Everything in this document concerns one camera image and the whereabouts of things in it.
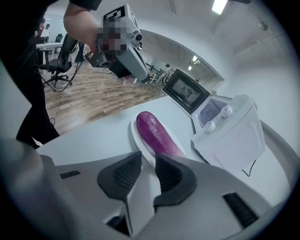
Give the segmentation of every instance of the office chair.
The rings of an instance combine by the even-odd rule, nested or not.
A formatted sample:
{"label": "office chair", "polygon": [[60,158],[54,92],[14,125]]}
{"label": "office chair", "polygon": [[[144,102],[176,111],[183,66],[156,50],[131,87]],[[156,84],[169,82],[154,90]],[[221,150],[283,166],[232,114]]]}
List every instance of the office chair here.
{"label": "office chair", "polygon": [[68,34],[66,34],[64,42],[62,44],[60,53],[58,55],[58,59],[53,59],[49,61],[48,54],[51,50],[40,50],[45,52],[45,58],[46,58],[46,64],[42,64],[39,66],[39,69],[41,70],[47,70],[48,72],[51,72],[53,75],[47,83],[53,82],[54,81],[54,88],[56,87],[56,83],[58,80],[65,81],[65,82],[70,82],[68,80],[68,75],[60,75],[60,73],[65,73],[67,72],[71,67],[71,59],[70,59],[70,54],[72,50],[74,49],[75,45],[77,43],[77,40],[74,38],[70,37]]}
{"label": "office chair", "polygon": [[62,40],[62,38],[63,38],[62,34],[61,34],[61,33],[58,34],[58,35],[56,36],[55,42],[56,42],[56,43],[60,43],[60,41]]}

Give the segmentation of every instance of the desk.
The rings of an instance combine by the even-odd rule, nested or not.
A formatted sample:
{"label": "desk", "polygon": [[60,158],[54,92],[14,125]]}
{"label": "desk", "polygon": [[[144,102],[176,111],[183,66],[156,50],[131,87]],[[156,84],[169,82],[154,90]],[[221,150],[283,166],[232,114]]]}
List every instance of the desk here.
{"label": "desk", "polygon": [[[192,120],[168,96],[128,108],[85,126],[80,126],[38,148],[37,152],[50,156],[55,165],[68,165],[138,151],[131,135],[130,122],[134,115],[142,111],[153,113],[174,132],[189,159],[203,162],[191,145]],[[154,169],[143,160],[143,170],[140,176],[145,181],[137,186],[138,200],[131,202],[136,208],[136,216],[131,216],[135,232],[138,232],[150,216],[154,214],[151,208],[153,199],[145,193],[146,189],[151,189],[150,181],[153,181],[153,171]],[[242,171],[236,173],[235,176],[260,193],[271,206],[285,200],[290,193],[286,175],[280,163],[268,148],[257,160],[251,177],[247,177]],[[142,209],[143,216],[139,215],[138,208]]]}
{"label": "desk", "polygon": [[[37,49],[50,49],[52,50],[51,60],[54,59],[54,52],[55,48],[61,47],[62,43],[44,43],[44,44],[37,44]],[[43,64],[46,63],[45,53],[43,53]]]}

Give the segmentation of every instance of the eggplant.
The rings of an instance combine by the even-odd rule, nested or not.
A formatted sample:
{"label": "eggplant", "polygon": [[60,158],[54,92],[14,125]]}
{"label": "eggplant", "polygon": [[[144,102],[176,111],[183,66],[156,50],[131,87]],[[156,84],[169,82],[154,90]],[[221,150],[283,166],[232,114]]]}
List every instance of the eggplant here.
{"label": "eggplant", "polygon": [[142,139],[155,153],[185,157],[164,126],[152,113],[147,111],[139,113],[136,117],[136,128]]}

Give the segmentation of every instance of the person's arm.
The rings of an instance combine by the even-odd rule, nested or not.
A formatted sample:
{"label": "person's arm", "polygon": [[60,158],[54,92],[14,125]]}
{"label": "person's arm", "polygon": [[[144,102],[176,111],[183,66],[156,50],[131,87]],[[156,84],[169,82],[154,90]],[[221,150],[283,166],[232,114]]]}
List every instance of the person's arm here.
{"label": "person's arm", "polygon": [[93,52],[96,50],[95,39],[99,26],[89,10],[70,2],[64,15],[64,26],[71,37],[90,46]]}

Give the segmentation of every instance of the ceiling light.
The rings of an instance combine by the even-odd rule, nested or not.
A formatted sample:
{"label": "ceiling light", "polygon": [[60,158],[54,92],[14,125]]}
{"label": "ceiling light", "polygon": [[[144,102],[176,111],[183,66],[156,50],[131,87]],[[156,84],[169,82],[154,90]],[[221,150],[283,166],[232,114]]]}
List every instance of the ceiling light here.
{"label": "ceiling light", "polygon": [[217,14],[221,14],[228,0],[215,0],[212,10]]}

